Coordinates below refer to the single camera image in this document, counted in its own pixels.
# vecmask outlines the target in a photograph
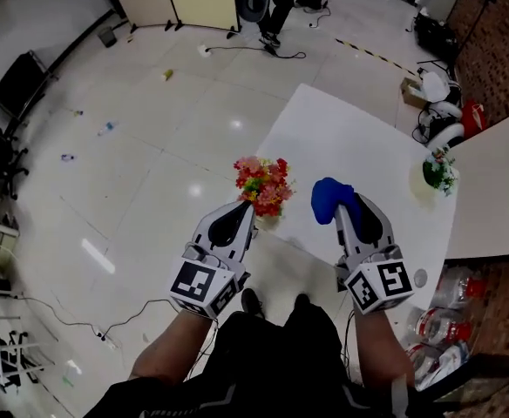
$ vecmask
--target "shoe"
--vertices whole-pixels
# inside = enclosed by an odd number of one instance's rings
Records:
[[[241,306],[245,313],[266,319],[262,311],[262,302],[258,300],[258,296],[252,288],[246,288],[241,293]]]
[[[271,34],[269,32],[265,32],[264,34],[262,34],[260,40],[261,43],[271,46],[272,48],[280,48],[280,46],[282,45],[282,42],[278,40],[276,34]]]
[[[318,14],[319,12],[323,12],[326,8],[324,6],[321,6],[318,9],[307,7],[303,11],[305,11],[307,14]]]
[[[310,305],[310,299],[306,293],[299,293],[295,298],[295,309],[305,308]]]

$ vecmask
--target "brick wall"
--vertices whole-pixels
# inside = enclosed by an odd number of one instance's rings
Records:
[[[458,0],[448,24],[462,42],[484,0]],[[489,126],[509,117],[509,0],[489,4],[460,54],[457,71],[465,98],[485,107]]]

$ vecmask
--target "blue object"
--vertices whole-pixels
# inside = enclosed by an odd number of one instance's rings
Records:
[[[107,132],[113,130],[117,124],[118,124],[117,121],[109,121],[109,122],[105,123],[103,128],[100,131],[98,131],[98,136],[103,136]]]
[[[353,187],[344,185],[330,177],[316,181],[310,205],[313,208],[316,221],[320,225],[328,225],[332,221],[340,204],[348,209],[353,228],[359,235],[362,227],[362,212]]]

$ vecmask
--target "cardboard box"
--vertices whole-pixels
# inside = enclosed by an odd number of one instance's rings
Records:
[[[425,94],[421,88],[421,84],[415,80],[404,78],[400,85],[400,89],[402,90],[404,102],[407,105],[423,110],[429,103],[429,101],[425,99]]]

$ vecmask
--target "tiled floor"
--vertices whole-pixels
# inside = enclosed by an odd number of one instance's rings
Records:
[[[173,258],[200,218],[232,196],[233,162],[257,150],[301,83],[410,134],[417,110],[399,97],[405,73],[335,38],[415,70],[416,61],[430,58],[405,30],[415,8],[399,0],[329,0],[329,7],[332,16],[317,29],[309,28],[316,16],[301,10],[286,22],[280,53],[305,51],[305,59],[239,50],[203,58],[197,51],[199,44],[256,46],[254,26],[231,41],[217,30],[145,28],[131,43],[123,27],[109,50],[90,37],[61,70],[24,133],[31,174],[19,185],[22,234],[16,253],[26,294],[54,306],[64,320],[88,321],[98,329],[165,297]],[[163,82],[168,68],[175,73]],[[84,115],[75,116],[76,110]],[[97,136],[106,121],[119,124]],[[64,153],[76,159],[61,161]],[[295,296],[306,291],[343,336],[350,300],[336,293],[328,265],[268,233],[254,241],[245,263],[253,274],[249,285],[259,290],[272,321],[282,324]],[[239,297],[222,319],[238,307]],[[174,316],[166,304],[150,305],[113,329],[115,348],[109,348],[89,327],[63,326],[38,304],[31,304],[35,314],[27,314],[23,302],[5,308],[22,310],[22,326],[39,339],[58,338],[48,353],[57,365],[41,379],[75,416],[129,375],[139,352]],[[354,336],[352,330],[351,347]],[[82,371],[71,385],[63,382],[67,361]],[[70,416],[49,394],[39,394],[44,415]]]

